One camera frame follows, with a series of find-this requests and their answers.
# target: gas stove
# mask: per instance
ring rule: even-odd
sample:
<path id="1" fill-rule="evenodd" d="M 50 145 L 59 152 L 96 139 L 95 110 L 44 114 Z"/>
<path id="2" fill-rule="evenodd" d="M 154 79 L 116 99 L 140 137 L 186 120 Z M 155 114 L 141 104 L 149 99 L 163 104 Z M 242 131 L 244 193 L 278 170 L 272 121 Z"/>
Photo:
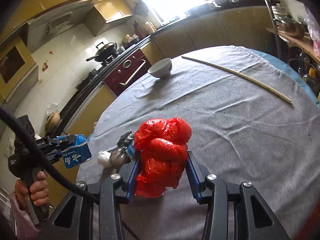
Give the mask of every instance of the gas stove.
<path id="1" fill-rule="evenodd" d="M 111 54 L 106 60 L 102 61 L 100 64 L 98 64 L 92 71 L 88 73 L 88 76 L 79 84 L 76 86 L 76 89 L 78 91 L 81 91 L 84 89 L 87 84 L 96 76 L 102 69 L 109 66 L 115 59 L 118 57 L 118 51 Z"/>

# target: screw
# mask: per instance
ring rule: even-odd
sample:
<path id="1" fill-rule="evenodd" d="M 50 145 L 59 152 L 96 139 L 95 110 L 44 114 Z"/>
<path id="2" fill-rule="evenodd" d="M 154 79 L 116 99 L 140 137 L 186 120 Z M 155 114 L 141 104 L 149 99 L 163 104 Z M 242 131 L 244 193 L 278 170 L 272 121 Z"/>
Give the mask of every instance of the screw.
<path id="1" fill-rule="evenodd" d="M 242 183 L 243 183 L 243 186 L 245 186 L 245 187 L 251 187 L 252 186 L 252 183 L 250 181 L 248 181 L 248 180 L 245 180 Z"/>
<path id="2" fill-rule="evenodd" d="M 84 185 L 85 185 L 85 182 L 84 181 L 78 181 L 77 183 L 76 183 L 76 185 L 78 186 L 78 187 L 83 187 Z"/>
<path id="3" fill-rule="evenodd" d="M 112 175 L 111 175 L 111 179 L 116 180 L 116 179 L 120 179 L 120 178 L 121 178 L 121 175 L 118 174 L 118 173 L 115 173 L 115 174 L 112 174 Z"/>
<path id="4" fill-rule="evenodd" d="M 209 174 L 209 175 L 207 175 L 207 178 L 208 178 L 209 180 L 215 180 L 215 179 L 217 178 L 217 175 L 215 175 L 215 174 Z"/>

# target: blue tablecloth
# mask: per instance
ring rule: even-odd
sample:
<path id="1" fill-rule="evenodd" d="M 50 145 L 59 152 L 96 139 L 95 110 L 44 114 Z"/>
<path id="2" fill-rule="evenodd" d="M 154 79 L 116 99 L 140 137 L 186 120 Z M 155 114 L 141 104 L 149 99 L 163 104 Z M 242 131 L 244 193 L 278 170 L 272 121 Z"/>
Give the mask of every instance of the blue tablecloth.
<path id="1" fill-rule="evenodd" d="M 295 72 L 289 65 L 284 63 L 282 60 L 279 60 L 278 58 L 271 56 L 267 53 L 255 50 L 255 49 L 248 49 L 252 51 L 253 53 L 259 55 L 260 57 L 263 57 L 265 60 L 269 61 L 273 66 L 275 66 L 277 69 L 284 71 L 290 78 L 292 78 L 295 82 L 297 82 L 301 88 L 308 94 L 308 96 L 314 101 L 318 107 L 320 107 L 320 102 L 312 92 L 311 88 L 304 82 L 304 80 L 299 76 L 297 72 Z"/>

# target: cabinet handle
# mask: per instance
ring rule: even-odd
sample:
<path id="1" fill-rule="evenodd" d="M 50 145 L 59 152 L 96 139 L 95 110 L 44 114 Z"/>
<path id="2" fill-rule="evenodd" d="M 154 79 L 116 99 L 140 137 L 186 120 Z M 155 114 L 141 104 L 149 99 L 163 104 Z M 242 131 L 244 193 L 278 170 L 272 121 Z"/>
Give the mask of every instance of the cabinet handle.
<path id="1" fill-rule="evenodd" d="M 129 60 L 129 59 L 126 60 L 126 61 L 123 63 L 123 68 L 128 68 L 128 67 L 130 67 L 130 66 L 131 66 L 131 63 L 132 63 L 131 60 Z"/>
<path id="2" fill-rule="evenodd" d="M 136 75 L 136 73 L 143 67 L 143 65 L 146 63 L 146 61 L 144 59 L 141 60 L 142 64 L 137 68 L 137 70 L 131 75 L 130 78 L 128 78 L 128 80 L 125 83 L 119 83 L 120 85 L 126 87 L 129 82 L 132 80 L 132 78 Z"/>

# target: white bowl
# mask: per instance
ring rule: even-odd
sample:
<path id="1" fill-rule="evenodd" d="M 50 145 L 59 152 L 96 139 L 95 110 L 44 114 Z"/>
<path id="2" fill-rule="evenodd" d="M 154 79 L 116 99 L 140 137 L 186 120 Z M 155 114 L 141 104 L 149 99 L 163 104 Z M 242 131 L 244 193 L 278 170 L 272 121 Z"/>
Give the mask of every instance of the white bowl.
<path id="1" fill-rule="evenodd" d="M 161 77 L 169 76 L 171 70 L 172 70 L 171 59 L 165 58 L 153 64 L 151 68 L 148 69 L 148 73 L 151 76 L 161 78 Z"/>

